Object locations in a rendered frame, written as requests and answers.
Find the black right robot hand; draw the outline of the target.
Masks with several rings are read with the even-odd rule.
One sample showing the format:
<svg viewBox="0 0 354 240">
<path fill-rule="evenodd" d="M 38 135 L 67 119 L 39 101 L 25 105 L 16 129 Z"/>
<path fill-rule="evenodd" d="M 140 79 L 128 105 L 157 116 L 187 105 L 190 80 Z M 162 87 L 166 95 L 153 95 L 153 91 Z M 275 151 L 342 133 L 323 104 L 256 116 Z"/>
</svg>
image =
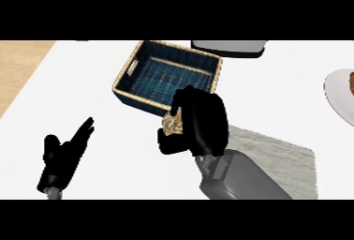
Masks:
<svg viewBox="0 0 354 240">
<path fill-rule="evenodd" d="M 183 133 L 165 135 L 157 129 L 159 150 L 165 155 L 190 151 L 191 155 L 224 155 L 228 144 L 228 120 L 222 99 L 190 85 L 175 91 L 169 115 L 181 111 Z"/>
</svg>

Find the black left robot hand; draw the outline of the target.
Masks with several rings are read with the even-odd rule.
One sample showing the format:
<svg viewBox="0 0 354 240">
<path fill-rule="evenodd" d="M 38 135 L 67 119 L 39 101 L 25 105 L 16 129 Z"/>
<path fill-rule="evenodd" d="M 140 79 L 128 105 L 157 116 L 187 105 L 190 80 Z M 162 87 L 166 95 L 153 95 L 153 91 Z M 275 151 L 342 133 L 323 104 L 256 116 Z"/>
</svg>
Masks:
<svg viewBox="0 0 354 240">
<path fill-rule="evenodd" d="M 93 124 L 94 119 L 88 117 L 67 142 L 59 142 L 53 134 L 45 136 L 42 153 L 45 166 L 37 184 L 39 192 L 45 192 L 48 188 L 63 190 L 67 187 L 94 131 Z"/>
</svg>

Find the beige cupcake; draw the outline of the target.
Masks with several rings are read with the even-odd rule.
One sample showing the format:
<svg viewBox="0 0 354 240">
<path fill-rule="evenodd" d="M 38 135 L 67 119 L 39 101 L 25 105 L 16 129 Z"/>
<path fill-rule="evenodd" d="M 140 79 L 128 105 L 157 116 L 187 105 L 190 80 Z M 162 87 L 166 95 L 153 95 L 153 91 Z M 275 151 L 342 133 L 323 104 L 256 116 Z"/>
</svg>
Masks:
<svg viewBox="0 0 354 240">
<path fill-rule="evenodd" d="M 168 136 L 171 134 L 183 133 L 183 119 L 181 119 L 181 110 L 177 110 L 174 116 L 169 113 L 165 114 L 162 120 L 163 134 Z"/>
</svg>

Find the blue wicker basket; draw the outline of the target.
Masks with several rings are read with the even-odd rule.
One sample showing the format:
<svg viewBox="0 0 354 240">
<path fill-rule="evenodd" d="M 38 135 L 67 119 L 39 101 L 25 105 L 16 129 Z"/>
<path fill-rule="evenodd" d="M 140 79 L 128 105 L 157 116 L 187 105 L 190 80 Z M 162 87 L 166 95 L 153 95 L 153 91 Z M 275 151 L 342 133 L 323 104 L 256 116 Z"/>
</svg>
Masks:
<svg viewBox="0 0 354 240">
<path fill-rule="evenodd" d="M 221 64 L 221 57 L 212 53 L 159 40 L 141 40 L 112 92 L 126 106 L 163 117 L 177 89 L 191 85 L 208 93 L 215 91 Z"/>
</svg>

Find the grey speckled placemat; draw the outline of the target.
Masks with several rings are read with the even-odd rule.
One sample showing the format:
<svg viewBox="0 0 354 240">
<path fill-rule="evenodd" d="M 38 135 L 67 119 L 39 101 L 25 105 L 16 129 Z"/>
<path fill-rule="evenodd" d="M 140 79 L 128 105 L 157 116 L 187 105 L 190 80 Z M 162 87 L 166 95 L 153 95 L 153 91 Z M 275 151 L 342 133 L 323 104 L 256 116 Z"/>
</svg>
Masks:
<svg viewBox="0 0 354 240">
<path fill-rule="evenodd" d="M 311 149 L 228 126 L 227 148 L 242 152 L 293 200 L 318 198 L 315 155 Z"/>
</svg>

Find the grey and black appliance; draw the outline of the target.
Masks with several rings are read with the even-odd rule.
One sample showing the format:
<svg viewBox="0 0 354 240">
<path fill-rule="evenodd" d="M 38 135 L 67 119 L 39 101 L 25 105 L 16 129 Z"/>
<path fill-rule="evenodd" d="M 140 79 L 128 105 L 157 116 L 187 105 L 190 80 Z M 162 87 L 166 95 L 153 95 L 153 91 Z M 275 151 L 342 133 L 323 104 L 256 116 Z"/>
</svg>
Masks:
<svg viewBox="0 0 354 240">
<path fill-rule="evenodd" d="M 190 48 L 222 57 L 258 58 L 265 43 L 265 40 L 193 40 Z"/>
</svg>

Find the white plate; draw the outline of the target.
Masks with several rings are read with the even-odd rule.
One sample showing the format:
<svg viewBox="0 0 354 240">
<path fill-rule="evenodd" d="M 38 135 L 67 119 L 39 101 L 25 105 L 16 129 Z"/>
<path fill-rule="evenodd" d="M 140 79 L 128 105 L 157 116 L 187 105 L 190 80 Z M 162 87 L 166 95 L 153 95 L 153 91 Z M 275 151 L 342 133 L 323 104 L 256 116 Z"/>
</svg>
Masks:
<svg viewBox="0 0 354 240">
<path fill-rule="evenodd" d="M 342 118 L 354 127 L 354 94 L 349 89 L 349 74 L 354 69 L 334 70 L 324 78 L 323 92 L 329 105 Z"/>
</svg>

